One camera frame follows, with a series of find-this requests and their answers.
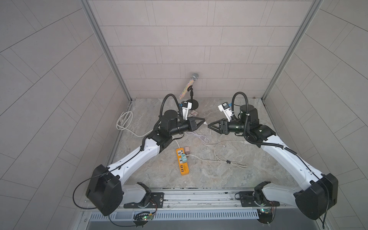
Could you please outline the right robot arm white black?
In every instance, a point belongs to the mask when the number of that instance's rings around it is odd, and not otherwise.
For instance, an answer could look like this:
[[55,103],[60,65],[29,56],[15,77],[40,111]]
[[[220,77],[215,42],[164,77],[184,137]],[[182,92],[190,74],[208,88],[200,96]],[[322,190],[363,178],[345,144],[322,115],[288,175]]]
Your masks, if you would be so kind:
[[208,128],[228,135],[234,133],[271,155],[297,182],[297,187],[278,186],[264,181],[254,188],[253,195],[243,192],[236,194],[240,201],[253,201],[262,224],[271,224],[276,216],[277,204],[297,207],[306,217],[322,223],[326,228],[327,213],[337,203],[338,179],[324,174],[303,160],[289,148],[276,132],[259,122],[257,109],[250,105],[243,92],[236,92],[232,102],[218,106],[225,118],[212,122]]

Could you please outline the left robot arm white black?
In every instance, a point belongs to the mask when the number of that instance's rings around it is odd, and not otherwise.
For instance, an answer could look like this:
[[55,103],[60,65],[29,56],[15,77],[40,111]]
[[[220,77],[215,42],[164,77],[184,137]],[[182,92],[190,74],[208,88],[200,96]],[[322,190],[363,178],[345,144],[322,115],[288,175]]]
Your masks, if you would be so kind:
[[165,150],[175,139],[174,135],[196,131],[205,123],[204,118],[187,115],[190,104],[176,102],[177,110],[163,110],[152,131],[143,136],[141,145],[121,160],[105,167],[97,166],[91,178],[86,179],[86,197],[104,216],[112,214],[120,205],[135,203],[140,207],[149,204],[151,190],[142,182],[125,185],[129,177],[144,163]]

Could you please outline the orange power strip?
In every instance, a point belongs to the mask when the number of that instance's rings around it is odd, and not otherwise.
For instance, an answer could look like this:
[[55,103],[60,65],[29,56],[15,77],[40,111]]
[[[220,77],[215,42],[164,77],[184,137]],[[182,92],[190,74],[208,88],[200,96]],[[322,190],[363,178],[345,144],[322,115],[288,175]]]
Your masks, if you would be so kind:
[[185,154],[184,148],[178,148],[176,150],[176,156],[177,156],[177,160],[178,160],[178,163],[179,163],[179,170],[180,170],[181,175],[187,175],[187,174],[189,174],[189,167],[188,167],[187,162],[182,163],[180,161],[180,157],[181,157],[182,154]]

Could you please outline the teal charger adapter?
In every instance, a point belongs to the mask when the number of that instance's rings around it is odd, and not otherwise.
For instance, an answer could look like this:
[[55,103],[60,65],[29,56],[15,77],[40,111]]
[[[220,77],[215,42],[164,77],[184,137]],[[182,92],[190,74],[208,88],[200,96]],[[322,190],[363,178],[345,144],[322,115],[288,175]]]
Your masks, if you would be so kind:
[[182,163],[186,163],[186,162],[187,162],[187,157],[186,157],[186,155],[185,155],[185,154],[182,154],[182,155],[181,155],[181,157],[180,157],[180,161],[181,161]]

